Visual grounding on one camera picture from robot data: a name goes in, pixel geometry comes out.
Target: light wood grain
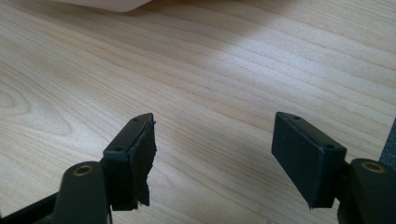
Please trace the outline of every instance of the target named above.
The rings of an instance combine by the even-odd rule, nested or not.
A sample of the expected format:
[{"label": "light wood grain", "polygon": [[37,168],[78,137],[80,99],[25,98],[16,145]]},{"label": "light wood grain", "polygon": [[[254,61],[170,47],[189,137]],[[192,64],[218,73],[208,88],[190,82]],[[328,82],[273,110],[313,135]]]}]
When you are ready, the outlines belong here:
[{"label": "light wood grain", "polygon": [[151,206],[114,223],[336,223],[271,155],[276,111],[377,160],[396,111],[394,1],[0,1],[0,211],[58,190],[154,113]]}]

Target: black plastic part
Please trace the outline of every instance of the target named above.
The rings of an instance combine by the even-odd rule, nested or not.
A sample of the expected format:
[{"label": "black plastic part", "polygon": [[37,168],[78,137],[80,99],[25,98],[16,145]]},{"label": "black plastic part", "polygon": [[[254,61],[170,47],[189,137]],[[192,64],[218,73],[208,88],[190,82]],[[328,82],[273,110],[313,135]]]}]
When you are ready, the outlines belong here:
[{"label": "black plastic part", "polygon": [[390,129],[387,142],[382,150],[380,162],[396,170],[396,119],[393,121],[392,128]]},{"label": "black plastic part", "polygon": [[366,159],[352,161],[338,210],[340,223],[388,224],[396,221],[396,172]]},{"label": "black plastic part", "polygon": [[272,153],[310,208],[332,207],[345,147],[304,119],[277,112]]},{"label": "black plastic part", "polygon": [[31,224],[39,223],[40,219],[49,216],[53,207],[55,206],[57,193],[50,195],[36,203],[22,208],[18,212],[15,212],[7,217],[1,219],[1,224]]},{"label": "black plastic part", "polygon": [[111,223],[105,176],[99,162],[83,162],[64,173],[51,223]]},{"label": "black plastic part", "polygon": [[101,163],[113,211],[149,205],[147,178],[156,151],[152,114],[131,119],[105,149]]}]

